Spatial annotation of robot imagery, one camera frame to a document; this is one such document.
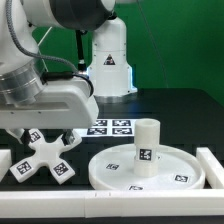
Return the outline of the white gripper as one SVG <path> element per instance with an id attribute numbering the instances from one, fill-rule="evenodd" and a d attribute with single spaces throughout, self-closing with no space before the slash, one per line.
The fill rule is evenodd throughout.
<path id="1" fill-rule="evenodd" d="M 62 142 L 71 145 L 75 140 L 71 129 L 89 128 L 98 117 L 98 105 L 89 93 L 85 81 L 50 82 L 33 104 L 15 107 L 0 103 L 0 129 L 7 129 L 20 144 L 30 142 L 26 129 L 68 129 Z"/>

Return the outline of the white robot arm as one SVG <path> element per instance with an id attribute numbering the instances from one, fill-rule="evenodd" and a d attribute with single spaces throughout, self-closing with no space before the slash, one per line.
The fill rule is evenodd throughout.
<path id="1" fill-rule="evenodd" d="M 109 27 L 114 0 L 0 0 L 0 129 L 88 127 L 97 119 L 94 79 L 72 60 L 76 30 Z"/>

